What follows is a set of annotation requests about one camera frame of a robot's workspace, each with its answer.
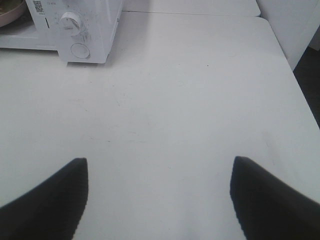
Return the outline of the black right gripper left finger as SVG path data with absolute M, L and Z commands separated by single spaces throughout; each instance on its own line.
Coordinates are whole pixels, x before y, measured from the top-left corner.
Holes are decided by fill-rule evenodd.
M 0 208 L 2 240 L 71 240 L 88 200 L 88 163 L 75 158 Z

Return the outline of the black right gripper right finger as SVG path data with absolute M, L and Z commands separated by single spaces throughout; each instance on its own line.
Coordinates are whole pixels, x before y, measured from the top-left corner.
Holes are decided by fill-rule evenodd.
M 318 240 L 320 205 L 248 157 L 234 159 L 230 198 L 248 240 Z

